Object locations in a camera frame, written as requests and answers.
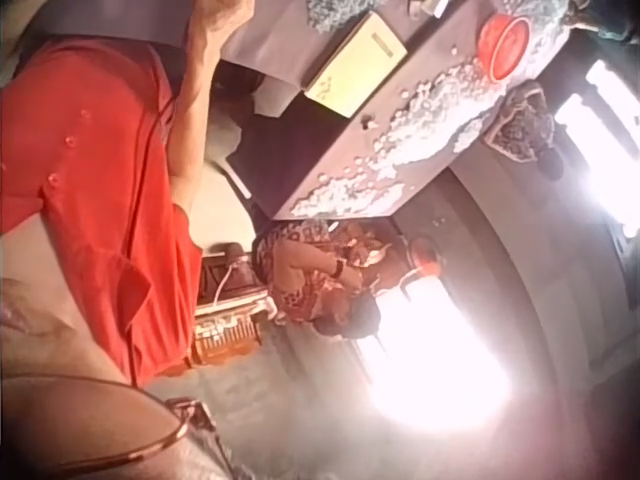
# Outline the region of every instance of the glasses frame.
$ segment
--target glasses frame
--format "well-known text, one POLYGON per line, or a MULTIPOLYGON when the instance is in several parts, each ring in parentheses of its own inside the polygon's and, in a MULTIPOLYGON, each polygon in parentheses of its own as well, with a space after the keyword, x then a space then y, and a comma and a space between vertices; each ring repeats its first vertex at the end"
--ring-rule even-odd
POLYGON ((153 401, 156 405, 168 409, 176 418, 178 418, 178 420, 180 420, 180 424, 178 425, 178 427, 160 440, 157 440, 135 450, 120 453, 117 455, 109 455, 90 460, 73 461, 55 465, 51 467, 51 471, 47 474, 47 478, 66 479, 70 477, 89 475, 124 467, 127 465, 141 463, 176 445, 180 440, 186 437, 189 431, 189 427, 191 426, 197 430, 205 430, 214 436, 216 446, 218 447, 220 456, 225 463, 224 466, 227 469, 227 473, 230 475, 232 480, 237 480, 231 466, 231 462, 227 454, 225 453, 225 449, 222 445, 222 441, 218 434, 215 422, 211 417, 211 413, 209 412, 208 407, 199 400, 194 400, 188 397, 180 397, 162 402, 161 400, 155 398, 153 395, 145 392, 144 390, 137 389, 129 384, 72 375, 20 375, 14 377, 4 377, 2 381, 5 382, 7 380, 28 380, 30 378, 54 381, 84 381, 94 384, 109 385, 116 388, 133 390, 137 393, 140 393, 141 395, 144 395, 145 397, 153 401))

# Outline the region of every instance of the cloth bundle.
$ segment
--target cloth bundle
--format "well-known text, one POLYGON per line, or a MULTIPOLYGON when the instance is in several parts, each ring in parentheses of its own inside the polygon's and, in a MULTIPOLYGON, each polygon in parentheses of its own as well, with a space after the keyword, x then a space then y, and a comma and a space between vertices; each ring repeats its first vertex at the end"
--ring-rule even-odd
POLYGON ((535 162, 552 147, 554 131, 542 87, 528 81, 509 92, 484 141, 514 162, 535 162))
POLYGON ((386 0, 307 0, 309 24, 319 32, 331 32, 349 20, 382 5, 386 0))

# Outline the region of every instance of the shirt button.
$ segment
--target shirt button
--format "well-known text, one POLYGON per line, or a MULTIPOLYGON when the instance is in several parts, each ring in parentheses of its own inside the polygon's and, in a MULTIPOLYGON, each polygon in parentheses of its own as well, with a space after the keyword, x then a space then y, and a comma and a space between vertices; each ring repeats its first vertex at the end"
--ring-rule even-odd
POLYGON ((48 178, 49 185, 52 187, 57 187, 60 185, 60 176, 57 173, 52 173, 48 178))

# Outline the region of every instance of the floral dress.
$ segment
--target floral dress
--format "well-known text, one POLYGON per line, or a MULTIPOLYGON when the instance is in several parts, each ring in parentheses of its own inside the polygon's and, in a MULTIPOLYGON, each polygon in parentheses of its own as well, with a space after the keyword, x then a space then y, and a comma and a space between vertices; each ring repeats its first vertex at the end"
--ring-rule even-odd
POLYGON ((340 284, 325 273, 305 271, 303 285, 295 291, 285 291, 273 282, 273 247, 282 238, 312 244, 325 252, 336 253, 328 230, 322 220, 277 223, 266 234, 256 240, 253 249, 255 271, 269 288, 278 309, 290 320, 307 322, 320 312, 320 295, 323 290, 340 287, 340 284))

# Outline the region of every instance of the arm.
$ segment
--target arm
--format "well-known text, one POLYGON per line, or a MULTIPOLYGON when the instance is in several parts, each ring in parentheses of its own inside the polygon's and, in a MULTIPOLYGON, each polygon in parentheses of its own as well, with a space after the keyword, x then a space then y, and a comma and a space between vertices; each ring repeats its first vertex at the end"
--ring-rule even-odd
MULTIPOLYGON (((282 239, 274 245, 274 259, 285 268, 298 270, 317 270, 327 275, 336 273, 338 257, 307 243, 282 239)), ((345 287, 362 289, 362 275, 352 267, 346 266, 338 279, 345 287)))
POLYGON ((253 0, 195 0, 187 67, 167 143, 173 203, 189 215, 204 166, 211 84, 229 36, 253 15, 253 0))

